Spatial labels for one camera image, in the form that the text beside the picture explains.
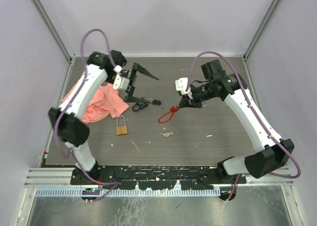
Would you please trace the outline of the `red cable seal lock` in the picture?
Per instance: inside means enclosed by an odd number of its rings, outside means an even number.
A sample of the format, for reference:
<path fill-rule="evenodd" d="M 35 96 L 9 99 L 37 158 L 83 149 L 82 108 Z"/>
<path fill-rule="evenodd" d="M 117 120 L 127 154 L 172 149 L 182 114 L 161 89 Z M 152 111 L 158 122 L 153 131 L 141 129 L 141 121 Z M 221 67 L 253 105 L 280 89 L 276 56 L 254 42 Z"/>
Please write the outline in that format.
<path fill-rule="evenodd" d="M 179 111 L 179 106 L 173 106 L 167 113 L 163 114 L 159 119 L 158 123 L 164 124 L 169 122 L 174 114 Z"/>

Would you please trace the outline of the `black padlock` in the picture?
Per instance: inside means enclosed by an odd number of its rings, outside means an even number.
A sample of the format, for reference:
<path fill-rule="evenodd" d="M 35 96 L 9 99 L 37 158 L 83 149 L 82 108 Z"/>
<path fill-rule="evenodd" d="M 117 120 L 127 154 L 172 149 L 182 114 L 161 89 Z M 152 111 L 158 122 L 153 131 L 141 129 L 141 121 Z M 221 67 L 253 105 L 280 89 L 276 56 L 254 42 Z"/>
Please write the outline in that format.
<path fill-rule="evenodd" d="M 144 102 L 137 102 L 132 106 L 132 111 L 138 112 L 140 110 L 143 110 L 145 107 L 147 107 L 149 104 Z"/>

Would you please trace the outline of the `black-headed key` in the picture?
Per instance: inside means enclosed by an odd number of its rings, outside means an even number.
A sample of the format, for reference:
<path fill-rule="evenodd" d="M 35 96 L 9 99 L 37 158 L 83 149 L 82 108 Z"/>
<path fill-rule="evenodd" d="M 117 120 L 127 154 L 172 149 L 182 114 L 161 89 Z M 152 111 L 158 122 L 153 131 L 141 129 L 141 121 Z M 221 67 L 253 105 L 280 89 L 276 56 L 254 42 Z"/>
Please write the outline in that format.
<path fill-rule="evenodd" d="M 152 104 L 156 105 L 156 106 L 159 106 L 160 108 L 163 109 L 162 102 L 160 100 L 154 99 L 154 100 L 152 100 Z"/>

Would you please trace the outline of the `large brass padlock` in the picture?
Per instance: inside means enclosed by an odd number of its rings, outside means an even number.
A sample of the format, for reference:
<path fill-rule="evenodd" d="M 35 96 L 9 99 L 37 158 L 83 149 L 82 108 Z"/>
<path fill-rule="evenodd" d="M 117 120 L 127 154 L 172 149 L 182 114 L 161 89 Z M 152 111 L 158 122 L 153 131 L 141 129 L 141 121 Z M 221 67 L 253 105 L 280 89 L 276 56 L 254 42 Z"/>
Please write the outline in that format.
<path fill-rule="evenodd" d="M 128 134 L 128 129 L 126 125 L 126 119 L 123 115 L 119 115 L 116 118 L 116 136 L 122 136 Z"/>

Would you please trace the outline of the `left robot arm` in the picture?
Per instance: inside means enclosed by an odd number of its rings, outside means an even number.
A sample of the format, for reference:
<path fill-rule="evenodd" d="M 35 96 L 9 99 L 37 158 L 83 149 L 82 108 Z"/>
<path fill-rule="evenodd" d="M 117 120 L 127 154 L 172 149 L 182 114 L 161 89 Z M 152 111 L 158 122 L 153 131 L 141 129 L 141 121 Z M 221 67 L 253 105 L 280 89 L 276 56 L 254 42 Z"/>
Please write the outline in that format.
<path fill-rule="evenodd" d="M 83 170 L 81 178 L 87 184 L 99 180 L 96 159 L 88 145 L 90 129 L 88 123 L 96 122 L 110 115 L 120 116 L 130 103 L 142 103 L 135 97 L 134 83 L 137 73 L 157 80 L 138 63 L 131 69 L 124 69 L 127 63 L 124 55 L 116 50 L 103 54 L 93 52 L 84 61 L 85 69 L 58 108 L 50 108 L 48 116 L 56 138 L 63 141 L 73 154 L 76 166 Z"/>

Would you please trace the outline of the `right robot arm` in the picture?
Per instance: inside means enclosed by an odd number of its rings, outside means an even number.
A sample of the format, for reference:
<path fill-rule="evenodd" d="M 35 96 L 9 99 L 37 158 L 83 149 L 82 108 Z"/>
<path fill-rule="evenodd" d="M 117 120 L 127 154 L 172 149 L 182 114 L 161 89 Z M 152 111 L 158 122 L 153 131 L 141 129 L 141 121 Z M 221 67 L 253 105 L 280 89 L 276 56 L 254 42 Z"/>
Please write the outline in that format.
<path fill-rule="evenodd" d="M 291 139 L 283 139 L 265 119 L 239 74 L 228 75 L 220 61 L 201 66 L 205 80 L 199 87 L 189 84 L 187 77 L 175 81 L 175 89 L 182 97 L 177 109 L 202 108 L 203 103 L 220 98 L 238 117 L 246 130 L 254 154 L 231 157 L 217 164 L 217 177 L 229 183 L 236 174 L 250 174 L 254 178 L 272 173 L 286 165 L 294 150 Z"/>

